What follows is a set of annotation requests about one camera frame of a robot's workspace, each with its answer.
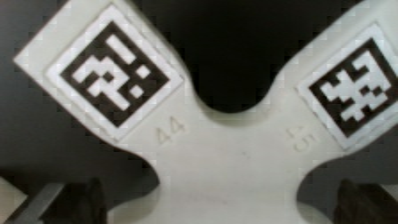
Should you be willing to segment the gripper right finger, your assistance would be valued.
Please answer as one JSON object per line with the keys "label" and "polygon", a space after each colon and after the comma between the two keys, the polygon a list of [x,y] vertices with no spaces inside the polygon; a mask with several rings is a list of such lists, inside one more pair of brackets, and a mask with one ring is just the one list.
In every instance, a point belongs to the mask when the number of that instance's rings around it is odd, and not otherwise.
{"label": "gripper right finger", "polygon": [[379,184],[342,181],[333,223],[398,224],[398,199]]}

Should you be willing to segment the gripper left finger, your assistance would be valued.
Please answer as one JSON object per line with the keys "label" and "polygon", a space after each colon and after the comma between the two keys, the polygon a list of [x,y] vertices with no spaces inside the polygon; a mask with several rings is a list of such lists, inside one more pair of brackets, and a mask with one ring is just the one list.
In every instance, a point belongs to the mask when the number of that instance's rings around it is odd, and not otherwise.
{"label": "gripper left finger", "polygon": [[102,181],[48,183],[27,197],[6,224],[107,224]]}

